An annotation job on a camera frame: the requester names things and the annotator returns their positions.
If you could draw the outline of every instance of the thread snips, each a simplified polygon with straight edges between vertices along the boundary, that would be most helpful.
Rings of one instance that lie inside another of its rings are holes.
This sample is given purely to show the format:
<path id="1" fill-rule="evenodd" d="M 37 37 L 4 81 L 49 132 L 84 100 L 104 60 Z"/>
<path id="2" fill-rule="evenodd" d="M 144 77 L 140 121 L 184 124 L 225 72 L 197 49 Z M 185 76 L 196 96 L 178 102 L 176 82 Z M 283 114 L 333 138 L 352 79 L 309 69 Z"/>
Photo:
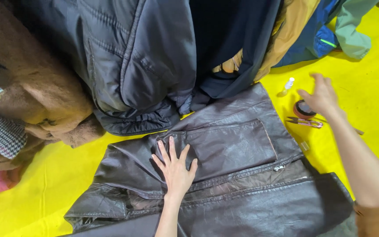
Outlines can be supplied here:
<path id="1" fill-rule="evenodd" d="M 305 126 L 310 126 L 310 127 L 315 127 L 315 128 L 323 127 L 322 122 L 306 120 L 306 119 L 297 118 L 297 117 L 287 117 L 287 118 L 291 119 L 291 120 L 286 120 L 286 122 L 289 122 L 289 123 L 300 124 L 300 125 L 305 125 Z"/>

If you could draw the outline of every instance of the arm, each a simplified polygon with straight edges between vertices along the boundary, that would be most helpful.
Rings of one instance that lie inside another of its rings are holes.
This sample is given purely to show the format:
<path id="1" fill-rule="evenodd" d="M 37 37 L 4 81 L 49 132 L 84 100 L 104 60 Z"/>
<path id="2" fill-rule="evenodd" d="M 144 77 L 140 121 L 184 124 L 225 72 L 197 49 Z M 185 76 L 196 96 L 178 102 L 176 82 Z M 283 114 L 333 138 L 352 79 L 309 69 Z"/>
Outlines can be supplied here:
<path id="1" fill-rule="evenodd" d="M 315 112 L 323 115 L 331 126 L 352 191 L 363 207 L 379 207 L 379 159 L 364 143 L 337 103 L 330 78 L 312 74 L 314 94 L 298 93 Z"/>
<path id="2" fill-rule="evenodd" d="M 163 142 L 159 141 L 158 145 L 165 164 L 163 164 L 155 154 L 152 155 L 152 158 L 165 176 L 168 192 L 165 195 L 165 204 L 155 237 L 176 237 L 178 235 L 179 207 L 181 206 L 181 201 L 185 193 L 195 178 L 197 159 L 192 160 L 191 168 L 188 171 L 185 166 L 185 160 L 187 159 L 188 150 L 190 149 L 189 145 L 184 148 L 179 159 L 176 158 L 173 137 L 169 137 L 170 158 Z"/>

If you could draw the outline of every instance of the hand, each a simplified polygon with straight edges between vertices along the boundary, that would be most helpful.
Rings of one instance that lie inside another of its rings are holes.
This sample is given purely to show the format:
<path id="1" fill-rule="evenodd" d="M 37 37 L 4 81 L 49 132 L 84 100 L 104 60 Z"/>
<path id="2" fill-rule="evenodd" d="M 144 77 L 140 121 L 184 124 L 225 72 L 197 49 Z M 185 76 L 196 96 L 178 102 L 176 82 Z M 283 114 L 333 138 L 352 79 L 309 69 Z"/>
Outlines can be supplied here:
<path id="1" fill-rule="evenodd" d="M 168 192 L 165 195 L 165 202 L 179 202 L 181 203 L 185 193 L 190 188 L 192 181 L 197 171 L 197 159 L 193 159 L 191 162 L 191 168 L 188 171 L 185 166 L 185 160 L 187 159 L 189 145 L 186 145 L 179 159 L 176 157 L 175 141 L 173 137 L 169 137 L 169 154 L 166 152 L 165 146 L 162 141 L 157 142 L 159 149 L 165 164 L 155 155 L 152 154 L 152 158 L 159 166 L 160 170 L 165 176 L 166 185 L 168 186 Z"/>
<path id="2" fill-rule="evenodd" d="M 314 94 L 309 94 L 305 90 L 298 90 L 298 94 L 302 96 L 305 102 L 311 109 L 327 117 L 333 113 L 344 114 L 343 110 L 338 105 L 338 98 L 331 85 L 331 79 L 324 78 L 320 73 L 311 74 L 315 79 Z"/>

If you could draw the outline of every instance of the left hand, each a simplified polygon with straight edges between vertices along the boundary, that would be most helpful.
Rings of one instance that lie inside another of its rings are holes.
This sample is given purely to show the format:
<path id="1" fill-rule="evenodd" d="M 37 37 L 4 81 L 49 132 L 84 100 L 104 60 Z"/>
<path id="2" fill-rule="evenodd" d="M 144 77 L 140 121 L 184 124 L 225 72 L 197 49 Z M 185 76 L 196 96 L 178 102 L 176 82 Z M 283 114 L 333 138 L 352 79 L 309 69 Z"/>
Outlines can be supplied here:
<path id="1" fill-rule="evenodd" d="M 191 162 L 191 168 L 188 171 L 185 166 L 185 160 L 187 159 L 188 150 L 190 146 L 187 145 L 179 159 L 176 157 L 175 141 L 173 137 L 169 137 L 169 154 L 166 152 L 165 146 L 162 141 L 157 142 L 159 149 L 165 164 L 155 155 L 152 154 L 152 158 L 162 170 L 165 176 L 166 185 L 168 186 L 168 192 L 165 195 L 166 202 L 179 202 L 181 203 L 185 193 L 190 188 L 192 181 L 195 178 L 195 172 L 197 171 L 197 159 L 193 159 Z"/>

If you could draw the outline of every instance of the yellow floor mat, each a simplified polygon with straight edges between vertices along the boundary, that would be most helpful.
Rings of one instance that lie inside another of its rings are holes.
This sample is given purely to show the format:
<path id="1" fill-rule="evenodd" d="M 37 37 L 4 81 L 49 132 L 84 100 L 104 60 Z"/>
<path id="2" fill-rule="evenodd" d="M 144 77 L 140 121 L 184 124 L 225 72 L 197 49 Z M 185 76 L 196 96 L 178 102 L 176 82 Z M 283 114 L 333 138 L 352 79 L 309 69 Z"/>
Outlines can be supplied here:
<path id="1" fill-rule="evenodd" d="M 373 8 L 363 18 L 358 30 L 372 38 L 372 49 L 362 61 L 355 62 L 341 52 L 332 52 L 320 60 L 273 69 L 261 82 L 284 120 L 293 115 L 292 107 L 300 99 L 296 89 L 311 92 L 313 79 L 309 72 L 321 72 L 332 78 L 341 107 L 352 125 L 365 132 L 363 139 L 379 157 L 379 8 Z M 296 78 L 293 88 L 286 97 L 276 97 L 289 77 Z M 348 185 L 328 125 L 321 129 L 285 125 L 298 143 L 309 143 L 306 156 L 314 167 L 320 172 L 336 172 Z M 0 193 L 0 237 L 52 237 L 71 233 L 72 228 L 63 215 L 90 185 L 106 146 L 137 137 L 140 136 L 107 134 L 76 149 L 62 143 L 46 146 L 36 155 L 21 182 Z"/>

